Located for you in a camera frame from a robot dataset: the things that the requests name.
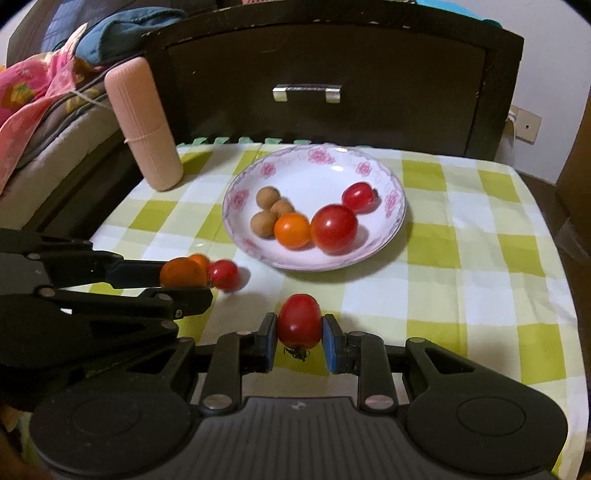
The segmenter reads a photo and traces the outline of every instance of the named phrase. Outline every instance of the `drawer handle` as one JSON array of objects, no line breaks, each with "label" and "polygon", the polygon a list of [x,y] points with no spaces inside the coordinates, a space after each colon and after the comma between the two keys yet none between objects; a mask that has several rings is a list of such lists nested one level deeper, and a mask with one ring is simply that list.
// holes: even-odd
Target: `drawer handle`
[{"label": "drawer handle", "polygon": [[341,85],[319,83],[295,83],[292,85],[281,83],[273,88],[273,98],[276,102],[286,102],[287,92],[324,92],[326,103],[340,103],[341,88]]}]

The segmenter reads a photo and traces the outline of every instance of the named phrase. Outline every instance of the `red cherry tomato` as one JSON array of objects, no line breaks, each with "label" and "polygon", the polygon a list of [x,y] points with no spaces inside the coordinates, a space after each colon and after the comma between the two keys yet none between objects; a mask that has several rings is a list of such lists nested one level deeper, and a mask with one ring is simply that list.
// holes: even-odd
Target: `red cherry tomato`
[{"label": "red cherry tomato", "polygon": [[211,263],[207,269],[207,276],[214,287],[223,291],[236,290],[240,283],[238,266],[232,260]]},{"label": "red cherry tomato", "polygon": [[325,253],[338,254],[351,246],[359,224],[346,206],[327,205],[316,212],[310,226],[314,244]]},{"label": "red cherry tomato", "polygon": [[277,320],[277,338],[290,349],[309,350],[322,338],[322,313],[314,297],[296,293],[289,297]]},{"label": "red cherry tomato", "polygon": [[360,181],[353,183],[343,192],[341,197],[343,205],[350,208],[353,213],[368,213],[378,206],[378,192],[369,183]]}]

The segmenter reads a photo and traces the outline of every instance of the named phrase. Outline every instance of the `blue cloth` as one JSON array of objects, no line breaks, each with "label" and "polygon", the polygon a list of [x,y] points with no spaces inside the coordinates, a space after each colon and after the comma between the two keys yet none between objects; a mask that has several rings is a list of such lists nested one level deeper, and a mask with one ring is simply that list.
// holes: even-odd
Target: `blue cloth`
[{"label": "blue cloth", "polygon": [[439,10],[447,10],[448,12],[454,12],[455,14],[465,15],[466,17],[476,18],[482,20],[478,15],[470,12],[467,8],[456,5],[452,2],[444,2],[443,0],[417,0],[419,5],[425,7],[438,8]]},{"label": "blue cloth", "polygon": [[76,56],[91,65],[109,65],[141,50],[142,35],[186,17],[182,10],[164,7],[134,8],[96,24],[76,48]]}]

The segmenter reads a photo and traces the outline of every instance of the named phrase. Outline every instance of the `green checkered tablecloth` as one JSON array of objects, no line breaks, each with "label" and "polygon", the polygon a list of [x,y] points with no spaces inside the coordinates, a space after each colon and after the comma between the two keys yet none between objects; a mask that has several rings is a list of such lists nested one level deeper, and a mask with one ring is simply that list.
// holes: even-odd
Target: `green checkered tablecloth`
[{"label": "green checkered tablecloth", "polygon": [[[576,477],[587,430],[587,392],[577,319],[554,242],[535,201],[510,167],[466,158],[363,148],[401,179],[409,211],[382,251],[342,270],[289,273],[247,257],[222,226],[222,199],[247,165],[285,145],[184,145],[185,178],[158,193],[140,183],[93,237],[96,249],[169,260],[195,252],[233,258],[250,271],[235,294],[215,292],[180,334],[211,343],[255,330],[293,293],[310,293],[344,331],[403,345],[421,336],[553,398],[569,436],[555,472]],[[97,293],[109,285],[83,287]],[[278,347],[268,375],[247,375],[247,395],[356,395],[356,379],[329,375],[322,346],[306,362]]]}]

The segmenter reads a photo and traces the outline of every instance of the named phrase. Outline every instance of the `white wall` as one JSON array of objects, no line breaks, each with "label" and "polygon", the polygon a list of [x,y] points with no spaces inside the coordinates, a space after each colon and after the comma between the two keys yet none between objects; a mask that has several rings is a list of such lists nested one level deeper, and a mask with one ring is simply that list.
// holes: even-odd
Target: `white wall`
[{"label": "white wall", "polygon": [[525,39],[513,104],[542,117],[534,145],[515,142],[514,167],[554,183],[591,86],[591,25],[564,0],[454,0]]},{"label": "white wall", "polygon": [[4,27],[0,30],[0,65],[4,65],[6,63],[6,52],[8,50],[8,40],[10,40],[10,35],[12,35],[12,32],[14,32],[15,28],[22,21],[22,19],[25,18],[25,15],[29,12],[36,1],[37,0],[33,0],[30,2],[17,15],[12,17],[10,22],[4,25]]}]

